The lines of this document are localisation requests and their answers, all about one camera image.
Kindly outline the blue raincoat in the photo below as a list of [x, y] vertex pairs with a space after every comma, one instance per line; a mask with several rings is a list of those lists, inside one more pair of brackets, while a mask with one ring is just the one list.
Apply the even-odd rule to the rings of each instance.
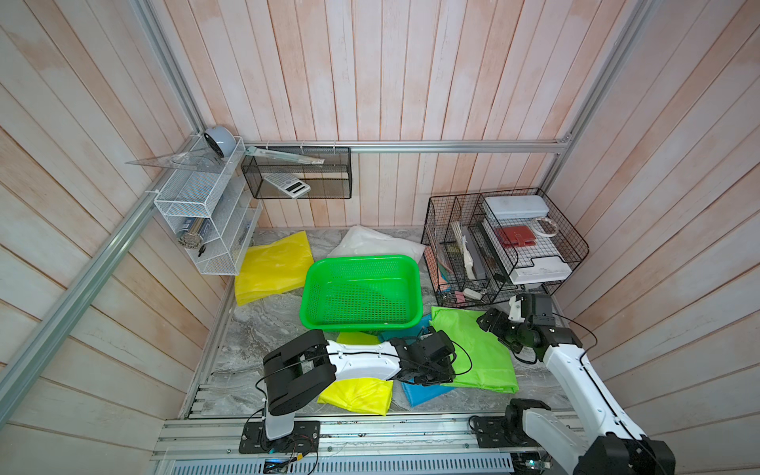
[[[405, 338], [405, 340], [411, 340], [412, 338], [417, 338], [418, 336], [423, 336], [423, 334], [426, 334], [428, 332], [427, 328], [429, 328], [429, 326], [431, 326], [431, 314], [423, 316], [419, 324], [413, 328], [382, 332], [380, 334], [380, 340], [382, 342], [387, 342], [387, 340], [392, 340], [392, 338]], [[411, 385], [407, 383], [404, 383], [402, 385], [402, 389], [412, 408], [423, 405], [439, 396], [445, 395], [454, 390], [453, 387], [442, 385], [433, 385], [426, 387], [421, 385]]]

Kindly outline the lime green raincoat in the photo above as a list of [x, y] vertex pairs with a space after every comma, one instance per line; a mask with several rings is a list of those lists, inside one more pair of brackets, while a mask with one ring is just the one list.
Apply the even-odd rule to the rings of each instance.
[[516, 394], [520, 388], [510, 350], [479, 327], [477, 320], [482, 315], [483, 311], [431, 308], [431, 326], [456, 342], [452, 364], [456, 375], [445, 386]]

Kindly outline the neon yellow raincoat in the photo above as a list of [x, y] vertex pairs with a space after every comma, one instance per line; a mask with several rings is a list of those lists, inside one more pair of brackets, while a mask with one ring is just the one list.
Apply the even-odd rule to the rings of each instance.
[[318, 398], [352, 413], [386, 416], [391, 406], [394, 383], [376, 378], [336, 381]]

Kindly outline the green plastic basket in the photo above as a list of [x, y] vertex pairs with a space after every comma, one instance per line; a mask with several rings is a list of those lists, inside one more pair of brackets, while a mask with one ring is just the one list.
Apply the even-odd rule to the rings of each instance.
[[411, 257], [335, 257], [308, 270], [300, 320], [309, 330], [381, 332], [417, 326], [423, 313], [420, 269]]

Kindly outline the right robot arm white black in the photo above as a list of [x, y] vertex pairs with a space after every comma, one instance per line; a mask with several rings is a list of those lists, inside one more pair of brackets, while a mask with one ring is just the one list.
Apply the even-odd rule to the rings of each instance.
[[575, 322], [557, 326], [550, 296], [522, 293], [509, 304], [509, 312], [489, 309], [478, 326], [512, 354], [534, 352], [562, 387], [584, 433], [571, 431], [546, 403], [515, 398], [502, 418], [473, 418], [480, 447], [542, 447], [568, 474], [674, 473], [673, 451], [627, 415], [592, 367]]

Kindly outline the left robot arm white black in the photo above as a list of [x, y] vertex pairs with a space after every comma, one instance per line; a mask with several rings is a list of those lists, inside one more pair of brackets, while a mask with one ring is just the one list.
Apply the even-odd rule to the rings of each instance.
[[340, 344], [322, 331], [305, 332], [263, 358], [263, 433], [268, 441], [293, 435], [295, 414], [334, 382], [373, 378], [421, 386], [451, 383], [456, 358], [455, 343], [435, 330], [374, 346]]

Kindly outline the white folded raincoat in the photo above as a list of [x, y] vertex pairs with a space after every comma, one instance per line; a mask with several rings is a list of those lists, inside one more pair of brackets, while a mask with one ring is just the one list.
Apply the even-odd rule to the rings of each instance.
[[328, 258], [337, 257], [383, 257], [384, 255], [406, 255], [419, 262], [426, 247], [400, 237], [391, 237], [372, 229], [353, 226], [333, 249]]

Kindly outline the metal ruler in basket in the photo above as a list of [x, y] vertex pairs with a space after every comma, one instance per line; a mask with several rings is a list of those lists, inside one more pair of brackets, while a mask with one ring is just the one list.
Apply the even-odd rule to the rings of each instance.
[[303, 156], [303, 154], [291, 154], [291, 152], [281, 152], [280, 150], [271, 150], [271, 148], [257, 148], [256, 146], [249, 146], [245, 150], [245, 155], [306, 165], [322, 165], [325, 163], [324, 158], [313, 158], [312, 156]]

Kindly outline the white flat box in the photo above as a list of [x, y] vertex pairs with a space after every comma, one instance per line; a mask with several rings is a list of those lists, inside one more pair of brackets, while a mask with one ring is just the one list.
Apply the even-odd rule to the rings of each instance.
[[532, 265], [515, 267], [510, 274], [514, 285], [563, 281], [572, 273], [571, 267], [558, 256], [535, 258]]

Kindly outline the red card holder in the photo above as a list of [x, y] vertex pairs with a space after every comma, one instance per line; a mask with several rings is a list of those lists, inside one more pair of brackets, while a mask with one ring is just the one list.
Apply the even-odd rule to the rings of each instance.
[[536, 244], [536, 235], [528, 226], [498, 228], [495, 234], [504, 249], [508, 247], [533, 247]]

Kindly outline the white pencil case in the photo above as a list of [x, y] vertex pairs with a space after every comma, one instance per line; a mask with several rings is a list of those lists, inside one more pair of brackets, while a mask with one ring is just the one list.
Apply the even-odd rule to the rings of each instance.
[[549, 208], [538, 195], [491, 196], [485, 199], [491, 216], [499, 221], [544, 218]]

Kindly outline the white calculator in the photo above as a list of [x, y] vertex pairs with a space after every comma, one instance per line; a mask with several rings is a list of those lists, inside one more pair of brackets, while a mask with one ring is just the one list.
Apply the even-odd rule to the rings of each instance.
[[301, 198], [311, 191], [309, 184], [293, 174], [264, 173], [262, 178], [291, 199]]

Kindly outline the rolled silver item on shelf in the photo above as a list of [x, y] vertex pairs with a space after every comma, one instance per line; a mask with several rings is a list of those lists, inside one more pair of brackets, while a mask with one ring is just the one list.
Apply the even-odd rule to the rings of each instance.
[[188, 217], [178, 228], [176, 239], [186, 249], [199, 249], [205, 243], [207, 219]]

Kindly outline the grey round tape dispenser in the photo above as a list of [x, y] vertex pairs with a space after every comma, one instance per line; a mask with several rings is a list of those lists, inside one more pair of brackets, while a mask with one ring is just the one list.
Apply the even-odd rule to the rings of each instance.
[[233, 134], [223, 126], [208, 128], [203, 133], [207, 145], [219, 158], [230, 158], [237, 147]]

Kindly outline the clear triangle ruler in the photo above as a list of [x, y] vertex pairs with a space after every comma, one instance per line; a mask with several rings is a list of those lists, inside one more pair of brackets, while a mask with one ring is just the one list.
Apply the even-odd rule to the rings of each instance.
[[155, 156], [154, 158], [142, 158], [141, 160], [128, 161], [128, 164], [142, 167], [165, 168], [165, 169], [183, 169], [191, 171], [201, 171], [209, 164], [213, 163], [208, 160], [204, 152], [196, 150], [193, 152], [178, 152], [177, 154], [166, 154], [165, 156]]

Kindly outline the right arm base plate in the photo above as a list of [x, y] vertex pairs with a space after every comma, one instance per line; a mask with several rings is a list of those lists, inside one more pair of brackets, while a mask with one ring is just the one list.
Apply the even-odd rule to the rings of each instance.
[[530, 444], [522, 424], [507, 417], [472, 416], [468, 425], [479, 448], [527, 447]]

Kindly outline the black mesh wall basket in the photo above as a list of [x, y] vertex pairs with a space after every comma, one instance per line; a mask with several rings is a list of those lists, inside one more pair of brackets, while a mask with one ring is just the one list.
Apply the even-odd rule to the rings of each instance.
[[262, 178], [264, 173], [293, 174], [311, 186], [311, 191], [298, 199], [352, 198], [352, 150], [342, 146], [269, 146], [271, 150], [324, 158], [322, 165], [306, 165], [283, 160], [269, 160], [244, 156], [241, 162], [243, 176], [258, 200], [291, 199]]

